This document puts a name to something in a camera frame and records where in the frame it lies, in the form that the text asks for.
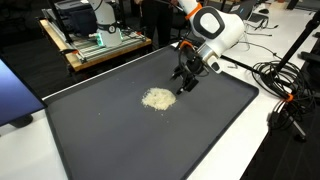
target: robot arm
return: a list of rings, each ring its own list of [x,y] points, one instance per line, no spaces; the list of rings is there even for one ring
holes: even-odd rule
[[[216,62],[224,51],[234,45],[244,32],[244,24],[239,16],[226,14],[213,7],[201,7],[196,0],[178,0],[188,14],[193,33],[205,42],[197,49],[202,62],[220,73]]]
[[[99,46],[114,47],[121,44],[120,29],[111,5],[104,0],[88,0],[97,18],[97,41]]]

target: black mat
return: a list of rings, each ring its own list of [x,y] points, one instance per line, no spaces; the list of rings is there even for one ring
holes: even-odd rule
[[[141,104],[169,81],[177,53],[164,48],[46,100],[47,115],[70,179],[184,179],[258,89],[210,73],[166,111]]]

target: table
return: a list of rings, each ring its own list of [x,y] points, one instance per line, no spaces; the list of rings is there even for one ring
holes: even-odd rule
[[[58,47],[59,51],[70,49],[70,47],[65,43],[65,41],[59,36],[57,33],[58,30],[55,28],[53,24],[51,24],[48,20],[40,20],[39,22],[43,32],[48,35],[48,37],[54,42],[54,44]],[[136,42],[132,44],[126,44],[127,41],[129,41],[130,38],[127,38],[124,40],[123,44],[114,47],[114,48],[108,48],[108,51],[102,54],[99,54],[97,56],[92,56],[90,61],[84,61],[79,58],[79,56],[76,56],[75,54],[69,53],[65,55],[65,59],[67,62],[67,65],[71,68],[69,68],[70,72],[80,72],[84,71],[88,68],[91,68],[93,66],[96,66],[98,64],[101,64],[102,62],[105,62],[107,60],[114,59],[116,57],[119,57],[121,55],[125,55],[130,52],[134,51],[141,51],[142,53],[145,53],[149,51],[152,48],[152,42],[151,39],[146,38],[145,41],[136,40]]]
[[[278,24],[279,27],[261,31],[271,33],[272,37],[248,36],[249,42],[266,46],[283,56],[311,18],[307,11],[270,9],[269,25]],[[301,67],[304,61],[296,55],[310,51],[315,42],[316,38],[309,37],[290,62]],[[262,48],[246,48],[245,44],[239,44],[224,55],[250,66],[273,59],[272,54]],[[232,64],[223,60],[219,62],[225,72],[257,86],[250,72],[240,67],[229,68]],[[267,117],[278,101],[260,88],[258,97],[224,133],[189,179],[240,179],[268,132]],[[0,179],[67,179],[44,111],[33,116],[35,121],[25,128],[15,129],[9,125],[0,128],[3,135],[0,138]]]

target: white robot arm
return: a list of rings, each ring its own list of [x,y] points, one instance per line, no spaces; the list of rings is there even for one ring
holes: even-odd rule
[[[88,0],[97,18],[97,41],[99,46],[114,47],[122,42],[120,29],[111,5],[104,0]]]
[[[220,73],[216,62],[224,51],[231,48],[244,32],[244,24],[239,16],[226,14],[213,7],[201,7],[196,0],[178,0],[187,13],[193,33],[205,42],[197,49],[202,62]]]

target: floor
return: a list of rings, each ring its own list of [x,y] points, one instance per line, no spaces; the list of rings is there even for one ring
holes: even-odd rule
[[[41,15],[45,1],[34,0],[33,15]],[[130,1],[124,0],[127,23],[136,26],[139,18],[131,17]],[[37,24],[28,19],[30,29],[0,31],[3,54],[40,97],[67,88],[75,82],[68,75],[63,59],[54,45],[42,36]],[[307,142],[293,139],[293,126],[272,131],[252,159],[242,180],[318,180],[320,179],[320,113],[305,115],[300,125],[307,132]]]

